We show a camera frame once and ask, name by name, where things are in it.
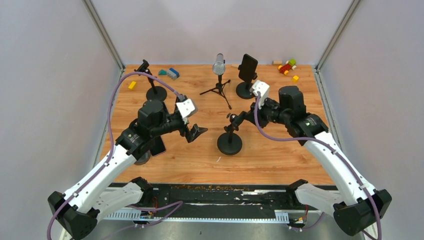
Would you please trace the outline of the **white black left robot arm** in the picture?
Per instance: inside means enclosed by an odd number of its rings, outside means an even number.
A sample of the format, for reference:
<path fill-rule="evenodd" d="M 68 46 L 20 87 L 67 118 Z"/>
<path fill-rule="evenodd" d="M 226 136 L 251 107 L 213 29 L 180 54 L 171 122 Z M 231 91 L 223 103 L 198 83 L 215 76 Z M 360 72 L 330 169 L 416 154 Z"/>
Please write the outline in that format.
<path fill-rule="evenodd" d="M 178 131 L 188 143 L 205 133 L 207 128 L 194 124 L 189 117 L 198 108 L 190 98 L 177 99 L 173 113 L 164 102 L 148 100 L 138 110 L 128 128 L 113 142 L 108 154 L 80 181 L 64 193 L 54 191 L 47 198 L 52 219 L 71 235 L 73 240 L 87 237 L 108 215 L 133 204 L 149 206 L 153 201 L 152 186 L 137 177 L 118 190 L 104 190 L 131 165 L 150 153 L 165 152 L 161 136 Z"/>

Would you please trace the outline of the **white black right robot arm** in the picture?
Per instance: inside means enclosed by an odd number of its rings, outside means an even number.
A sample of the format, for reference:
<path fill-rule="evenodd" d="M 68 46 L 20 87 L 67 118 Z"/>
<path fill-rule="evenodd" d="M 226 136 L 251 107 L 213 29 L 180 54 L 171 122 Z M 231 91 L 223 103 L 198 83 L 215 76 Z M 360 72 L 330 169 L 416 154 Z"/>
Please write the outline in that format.
<path fill-rule="evenodd" d="M 284 125 L 288 139 L 297 141 L 319 161 L 338 190 L 333 193 L 300 179 L 290 186 L 286 204 L 292 209 L 311 206 L 332 216 L 347 235 L 363 233 L 371 240 L 380 240 L 381 220 L 392 201 L 390 193 L 376 189 L 359 173 L 323 120 L 307 112 L 300 89 L 294 85 L 281 87 L 277 101 L 268 97 L 267 87 L 253 87 L 251 92 L 255 102 L 249 111 L 229 116 L 231 127 L 237 130 L 243 121 L 249 121 L 262 132 L 268 123 Z"/>

